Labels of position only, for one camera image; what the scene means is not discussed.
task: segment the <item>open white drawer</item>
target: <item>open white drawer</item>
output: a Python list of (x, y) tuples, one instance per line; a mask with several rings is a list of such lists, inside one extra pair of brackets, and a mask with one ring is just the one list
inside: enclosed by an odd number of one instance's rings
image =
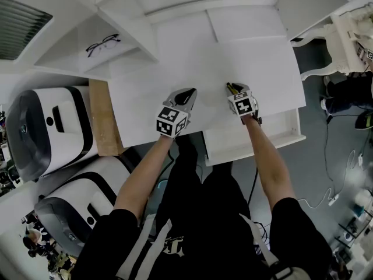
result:
[[(262, 129), (276, 148), (304, 140), (298, 109), (262, 117)], [(229, 125), (203, 132), (206, 166), (243, 159), (254, 155), (246, 126)]]

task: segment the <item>white table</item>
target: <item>white table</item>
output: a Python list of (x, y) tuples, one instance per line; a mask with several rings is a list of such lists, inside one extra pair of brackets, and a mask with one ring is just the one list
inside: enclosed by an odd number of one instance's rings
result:
[[(230, 24), (237, 28), (235, 22)], [(123, 146), (159, 137), (156, 110), (180, 88), (198, 90), (191, 123), (182, 134), (242, 125), (229, 109), (227, 82), (249, 85), (262, 117), (305, 106), (297, 61), (285, 35), (218, 43), (214, 35), (218, 28), (206, 12), (154, 26), (160, 62), (109, 82)]]

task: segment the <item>white chair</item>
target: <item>white chair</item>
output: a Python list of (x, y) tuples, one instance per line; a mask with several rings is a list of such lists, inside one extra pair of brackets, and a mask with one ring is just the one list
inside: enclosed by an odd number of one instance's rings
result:
[(295, 48), (304, 46), (315, 38), (324, 38), (328, 52), (332, 57), (332, 63), (328, 66), (302, 73), (302, 81), (312, 75), (325, 76), (335, 72), (348, 75), (350, 72), (364, 72), (367, 65), (357, 56), (356, 42), (365, 48), (372, 49), (373, 41), (370, 33), (359, 28), (359, 22), (366, 23), (364, 26), (368, 22), (371, 23), (370, 15), (372, 13), (373, 4), (370, 3), (364, 8), (347, 12), (341, 16), (331, 15), (332, 24), (309, 31), (299, 42), (292, 41), (292, 46)]

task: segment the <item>black shirt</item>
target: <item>black shirt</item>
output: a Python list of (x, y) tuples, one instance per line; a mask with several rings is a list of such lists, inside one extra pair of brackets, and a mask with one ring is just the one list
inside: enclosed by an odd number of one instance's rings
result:
[[(211, 214), (203, 223), (197, 220), (193, 228), (189, 236), (174, 236), (171, 229), (149, 279), (270, 279), (242, 217)], [(114, 279), (139, 234), (137, 219), (127, 210), (117, 209), (101, 217), (78, 258), (72, 279)], [(149, 247), (142, 251), (130, 279), (135, 279)], [(304, 269), (311, 279), (326, 278), (330, 247), (293, 198), (280, 200), (273, 208), (270, 249), (288, 266)]]

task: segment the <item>black pants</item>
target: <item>black pants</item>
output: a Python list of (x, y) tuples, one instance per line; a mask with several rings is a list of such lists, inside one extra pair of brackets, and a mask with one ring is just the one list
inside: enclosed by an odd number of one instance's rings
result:
[(197, 151), (187, 137), (178, 138), (179, 157), (171, 170), (167, 186), (156, 216), (157, 232), (168, 219), (176, 229), (193, 231), (197, 223), (205, 224), (214, 213), (220, 216), (250, 218), (247, 202), (236, 180), (231, 175), (232, 163), (213, 167), (201, 183), (196, 173)]
[(337, 113), (349, 109), (351, 106), (373, 108), (372, 74), (366, 77), (347, 78), (334, 84), (328, 83), (328, 93), (331, 99), (326, 100), (329, 113)]

